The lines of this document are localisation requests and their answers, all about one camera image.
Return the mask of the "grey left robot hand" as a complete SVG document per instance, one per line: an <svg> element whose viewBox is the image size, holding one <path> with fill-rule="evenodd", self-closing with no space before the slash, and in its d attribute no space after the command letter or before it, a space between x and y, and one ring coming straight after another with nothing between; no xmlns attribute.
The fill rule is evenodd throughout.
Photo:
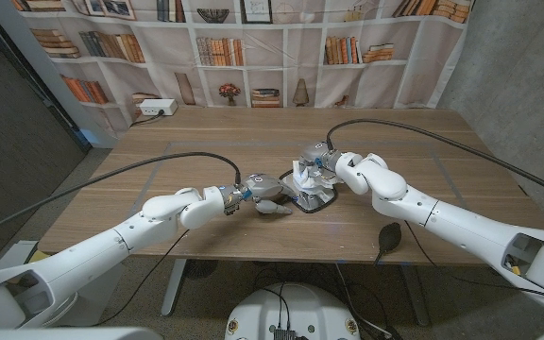
<svg viewBox="0 0 544 340"><path fill-rule="evenodd" d="M273 201L284 196L294 199L297 194L278 178L267 174L252 174L242 179L239 189L244 201L252 201L255 209L262 214L292 214L292 210Z"/></svg>

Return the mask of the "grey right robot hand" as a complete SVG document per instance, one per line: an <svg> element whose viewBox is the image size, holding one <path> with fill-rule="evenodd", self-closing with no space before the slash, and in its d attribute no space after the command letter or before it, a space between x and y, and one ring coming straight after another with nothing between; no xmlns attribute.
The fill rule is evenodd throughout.
<svg viewBox="0 0 544 340"><path fill-rule="evenodd" d="M329 149L326 142L318 142L304 148L298 159L298 170L308 171L308 177L314 179L337 179L335 166L341 153Z"/></svg>

